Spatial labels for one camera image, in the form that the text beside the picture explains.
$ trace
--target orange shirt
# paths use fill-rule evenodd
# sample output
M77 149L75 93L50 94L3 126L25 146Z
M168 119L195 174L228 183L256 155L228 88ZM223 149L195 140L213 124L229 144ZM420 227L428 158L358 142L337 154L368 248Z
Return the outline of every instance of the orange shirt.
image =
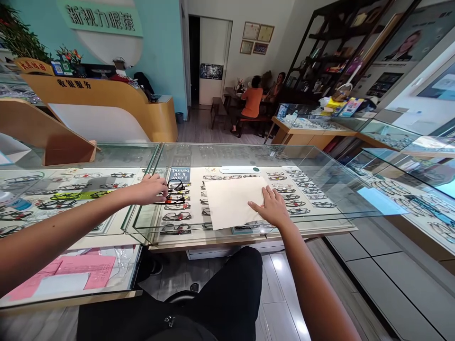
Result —
M259 105L262 100L262 92L263 90L261 88L249 88L244 92L242 99L246 99L246 105L245 109L242 110L243 116L255 118L259 115Z

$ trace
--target hand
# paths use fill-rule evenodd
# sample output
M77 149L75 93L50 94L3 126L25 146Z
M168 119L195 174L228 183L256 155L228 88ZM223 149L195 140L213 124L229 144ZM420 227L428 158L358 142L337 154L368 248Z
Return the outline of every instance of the hand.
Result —
M270 186L267 186L267 188L262 187L262 194L264 195L264 207L260 207L252 201L248 201L248 205L259 213L262 218L278 228L289 223L293 224L284 199L276 189L272 190Z
M123 196L126 196L129 205L149 205L165 201L169 194L168 191L165 178L160 178L158 174L153 176L145 174L140 183L118 189L114 193L121 192Z

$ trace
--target bottle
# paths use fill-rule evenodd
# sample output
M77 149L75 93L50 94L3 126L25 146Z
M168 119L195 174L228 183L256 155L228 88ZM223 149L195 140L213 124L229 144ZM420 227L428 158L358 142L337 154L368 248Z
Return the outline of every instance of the bottle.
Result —
M21 199L11 192L0 191L0 206L8 206L17 211L25 211L32 206L32 203Z

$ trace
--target woman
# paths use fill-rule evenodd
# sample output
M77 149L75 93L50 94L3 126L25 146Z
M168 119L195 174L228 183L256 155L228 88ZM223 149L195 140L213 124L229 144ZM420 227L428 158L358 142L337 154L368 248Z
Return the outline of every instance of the woman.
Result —
M231 110L231 124L232 129L230 130L231 133L237 135L237 124L239 119L241 118L256 118L259 115L259 105L261 104L262 93L263 90L260 88L261 86L261 77L254 76L253 80L251 81L252 88L249 88L245 91L241 97L241 99L246 99L245 108L239 112L237 110Z
M341 301L289 217L283 197L269 186L262 188L262 193L264 205L253 202L245 205L280 231L311 339L360 341ZM146 174L139 184L117 189L0 239L0 297L118 210L163 202L167 195L166 180L157 174ZM260 253L244 247L185 307L157 301L147 293L82 305L77 339L253 341L261 301L262 268Z
M276 79L276 83L272 85L269 92L264 97L264 102L274 103L276 101L276 97L278 96L278 93L281 91L285 79L286 73L280 72L278 74L278 78Z
M422 36L422 31L415 31L409 37L406 38L404 43L395 50L392 54L386 56L382 61L397 61L397 62L408 62L412 59L412 56L409 52L414 48L415 44L420 40Z

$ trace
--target dark wooden shelving unit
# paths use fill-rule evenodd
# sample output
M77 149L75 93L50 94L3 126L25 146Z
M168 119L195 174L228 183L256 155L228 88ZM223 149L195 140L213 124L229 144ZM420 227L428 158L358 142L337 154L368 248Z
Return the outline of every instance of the dark wooden shelving unit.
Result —
M361 53L371 35L381 33L384 30L384 26L379 25L379 22L384 14L390 9L395 0L388 0L383 6L378 5L377 7L381 7L381 9L373 20L368 21L367 18L367 23L363 23L356 27L351 27L352 23L357 15L362 13L362 9L372 6L379 1L381 0L339 0L313 12L311 20L302 37L302 41L300 42L299 48L294 56L294 60L292 61L291 67L287 73L285 84L292 72L299 71L299 77L292 87L285 87L283 89L284 91L282 90L283 100L292 100L292 103L309 103L317 101L323 97L323 94L327 92L327 89L329 89L327 95L330 96L333 94L336 85L340 81L348 80L346 71L349 69L353 60ZM324 17L324 22L320 27L319 32L309 34L311 25L319 16ZM341 53L346 42L349 39L358 36L363 36L363 39L360 44L354 48L354 52L349 57L331 55L324 56L324 50L326 49L329 41L341 40L337 48L337 52ZM307 37L315 40L311 53L309 54L313 57L311 58L307 56L303 65L296 67L295 64L297 58L299 57L300 51ZM316 55L314 55L320 42L322 42L322 47L317 51ZM346 63L346 65L341 72L326 71L330 64L337 65L343 63ZM311 76L303 79L305 72L309 67L312 68ZM320 79L324 79L323 90L313 92L312 90L314 89L316 82ZM301 88L302 81L305 82L306 89Z

